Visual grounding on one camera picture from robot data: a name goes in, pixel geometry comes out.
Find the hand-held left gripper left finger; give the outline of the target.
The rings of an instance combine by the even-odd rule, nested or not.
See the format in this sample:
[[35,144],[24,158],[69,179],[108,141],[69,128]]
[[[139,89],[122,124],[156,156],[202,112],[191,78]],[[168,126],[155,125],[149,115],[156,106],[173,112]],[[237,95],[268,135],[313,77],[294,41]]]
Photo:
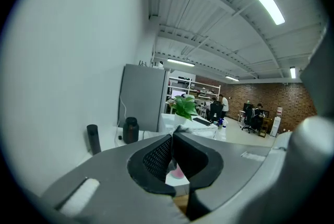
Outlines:
[[188,223],[165,183],[172,137],[157,136],[94,155],[42,198],[76,223]]

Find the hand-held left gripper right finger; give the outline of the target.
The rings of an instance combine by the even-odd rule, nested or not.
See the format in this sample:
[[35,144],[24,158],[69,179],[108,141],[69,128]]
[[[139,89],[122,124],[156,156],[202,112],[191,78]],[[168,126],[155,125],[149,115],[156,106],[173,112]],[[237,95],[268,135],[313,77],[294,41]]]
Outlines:
[[255,175],[269,152],[269,147],[175,132],[173,158],[189,181],[188,219],[198,219],[228,202]]

